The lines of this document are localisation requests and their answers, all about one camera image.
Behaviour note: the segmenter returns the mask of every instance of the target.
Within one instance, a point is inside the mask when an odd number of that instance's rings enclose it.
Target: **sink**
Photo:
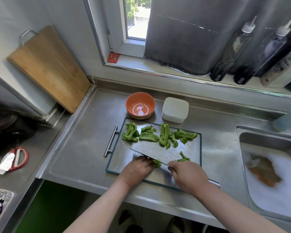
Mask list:
[[[270,217],[291,221],[291,136],[237,127],[249,206]],[[264,184],[248,169],[252,155],[268,158],[281,181]]]

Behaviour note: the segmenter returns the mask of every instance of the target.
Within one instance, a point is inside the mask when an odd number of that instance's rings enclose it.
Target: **water in sink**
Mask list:
[[[286,151],[260,145],[245,142],[240,142],[240,145],[248,191],[252,200],[266,211],[291,217],[291,156]],[[268,158],[282,181],[275,187],[269,187],[261,182],[246,165],[251,160],[251,155]]]

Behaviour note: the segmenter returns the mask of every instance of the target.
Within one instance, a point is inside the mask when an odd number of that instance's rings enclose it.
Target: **white plastic container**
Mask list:
[[[162,118],[164,120],[183,123],[189,113],[189,103],[173,97],[167,97],[163,105]]]
[[[268,88],[283,88],[291,82],[291,52],[265,73],[260,81]]]
[[[280,131],[285,131],[291,128],[291,112],[273,121],[273,126]]]

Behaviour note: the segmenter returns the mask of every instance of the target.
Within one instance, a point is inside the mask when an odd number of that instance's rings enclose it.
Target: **window sill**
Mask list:
[[[233,81],[232,75],[227,75],[221,82],[214,82],[208,75],[206,76],[193,76],[182,73],[178,70],[167,66],[161,66],[160,64],[151,60],[146,60],[139,57],[133,57],[128,55],[120,55],[116,64],[106,63],[105,66],[112,68],[120,68],[122,70],[128,70],[133,72],[139,72],[144,74],[150,74],[160,77],[180,79],[190,82],[203,83],[207,85],[214,85],[223,88],[231,88],[236,90],[243,90],[248,92],[268,94],[272,96],[289,98],[291,99],[291,92],[285,88],[274,89],[266,88],[262,86],[259,78],[252,78],[246,85],[237,85]]]

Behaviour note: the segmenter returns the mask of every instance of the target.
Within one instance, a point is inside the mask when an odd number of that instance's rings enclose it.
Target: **hand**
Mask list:
[[[126,165],[118,179],[127,184],[129,191],[131,191],[136,185],[142,182],[154,167],[155,164],[152,159],[140,156]]]
[[[196,198],[210,184],[207,174],[196,163],[171,161],[168,164],[174,167],[168,167],[168,169],[172,173],[175,183],[181,190]]]

